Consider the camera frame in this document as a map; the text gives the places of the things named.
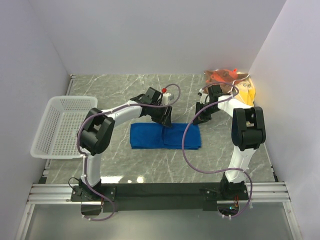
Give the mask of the yellow cream towel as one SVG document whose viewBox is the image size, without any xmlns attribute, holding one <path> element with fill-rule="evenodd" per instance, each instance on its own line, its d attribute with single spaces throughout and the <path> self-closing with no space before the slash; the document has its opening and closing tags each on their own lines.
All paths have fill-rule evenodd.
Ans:
<svg viewBox="0 0 320 240">
<path fill-rule="evenodd" d="M 240 102 L 253 107 L 256 89 L 251 76 L 248 73 L 237 72 L 237 78 L 232 82 L 232 84 L 239 91 L 235 98 Z"/>
</svg>

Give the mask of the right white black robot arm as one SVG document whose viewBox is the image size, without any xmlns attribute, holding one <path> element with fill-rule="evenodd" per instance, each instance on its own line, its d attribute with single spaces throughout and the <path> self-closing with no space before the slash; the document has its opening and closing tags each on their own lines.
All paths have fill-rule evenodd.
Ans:
<svg viewBox="0 0 320 240">
<path fill-rule="evenodd" d="M 223 111 L 232 117 L 231 140 L 233 152 L 228 170 L 222 175 L 217 195 L 224 200 L 237 197 L 246 198 L 246 171 L 256 150 L 266 140 L 263 109 L 247 105 L 231 94 L 223 93 L 219 84 L 198 92 L 200 100 L 196 103 L 196 118 L 193 125 L 206 123 L 212 114 Z"/>
</svg>

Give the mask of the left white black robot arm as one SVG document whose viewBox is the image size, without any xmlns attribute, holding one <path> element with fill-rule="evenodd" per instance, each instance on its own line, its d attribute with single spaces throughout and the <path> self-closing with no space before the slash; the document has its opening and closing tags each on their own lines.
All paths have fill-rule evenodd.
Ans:
<svg viewBox="0 0 320 240">
<path fill-rule="evenodd" d="M 83 158 L 79 187 L 89 201 L 97 200 L 101 190 L 101 158 L 108 148 L 114 129 L 133 119 L 150 116 L 151 120 L 165 127 L 171 127 L 172 93 L 164 88 L 158 91 L 149 87 L 146 93 L 131 98 L 126 103 L 110 108 L 89 110 L 77 134 L 77 149 Z"/>
</svg>

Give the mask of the blue towel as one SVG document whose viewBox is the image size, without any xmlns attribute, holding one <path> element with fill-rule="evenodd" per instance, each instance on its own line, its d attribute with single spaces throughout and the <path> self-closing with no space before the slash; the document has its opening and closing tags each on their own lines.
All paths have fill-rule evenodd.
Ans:
<svg viewBox="0 0 320 240">
<path fill-rule="evenodd" d="M 173 123 L 165 127 L 154 122 L 138 122 L 130 125 L 130 146 L 132 149 L 181 150 L 186 123 Z M 197 125 L 191 125 L 184 140 L 186 150 L 202 147 L 201 133 Z"/>
</svg>

